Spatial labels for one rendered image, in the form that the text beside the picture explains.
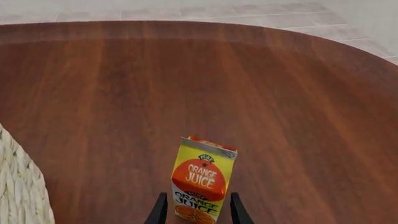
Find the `white woven basket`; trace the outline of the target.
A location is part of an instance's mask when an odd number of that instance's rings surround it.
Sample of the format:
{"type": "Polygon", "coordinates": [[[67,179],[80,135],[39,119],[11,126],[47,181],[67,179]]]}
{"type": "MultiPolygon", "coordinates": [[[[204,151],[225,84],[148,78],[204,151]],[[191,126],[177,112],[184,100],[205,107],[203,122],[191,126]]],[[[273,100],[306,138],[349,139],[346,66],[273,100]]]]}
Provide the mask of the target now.
{"type": "Polygon", "coordinates": [[[2,124],[0,224],[55,224],[43,173],[2,124]]]}

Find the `orange juice carton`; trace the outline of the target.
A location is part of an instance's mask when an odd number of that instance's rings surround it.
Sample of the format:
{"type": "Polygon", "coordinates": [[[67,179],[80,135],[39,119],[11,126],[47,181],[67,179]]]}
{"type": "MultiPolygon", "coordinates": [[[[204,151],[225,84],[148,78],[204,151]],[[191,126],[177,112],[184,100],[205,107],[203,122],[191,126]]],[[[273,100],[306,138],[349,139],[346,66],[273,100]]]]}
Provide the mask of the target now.
{"type": "Polygon", "coordinates": [[[194,136],[181,138],[171,176],[176,216],[216,224],[238,150],[194,136]]]}

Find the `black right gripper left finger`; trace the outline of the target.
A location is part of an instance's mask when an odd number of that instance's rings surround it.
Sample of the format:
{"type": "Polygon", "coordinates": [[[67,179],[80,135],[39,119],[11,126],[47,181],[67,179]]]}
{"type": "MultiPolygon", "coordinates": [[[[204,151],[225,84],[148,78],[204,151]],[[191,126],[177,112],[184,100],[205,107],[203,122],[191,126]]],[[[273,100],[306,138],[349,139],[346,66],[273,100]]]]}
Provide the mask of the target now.
{"type": "Polygon", "coordinates": [[[167,193],[161,192],[144,224],[166,224],[167,210],[167,193]]]}

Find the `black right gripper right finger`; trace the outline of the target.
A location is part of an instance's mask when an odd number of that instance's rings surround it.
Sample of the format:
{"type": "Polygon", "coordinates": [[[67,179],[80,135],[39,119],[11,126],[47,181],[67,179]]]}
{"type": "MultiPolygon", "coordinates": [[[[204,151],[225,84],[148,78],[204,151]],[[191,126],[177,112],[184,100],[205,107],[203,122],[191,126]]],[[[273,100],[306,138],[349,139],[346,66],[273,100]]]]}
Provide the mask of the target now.
{"type": "Polygon", "coordinates": [[[237,192],[231,193],[230,210],[233,224],[254,224],[237,192]]]}

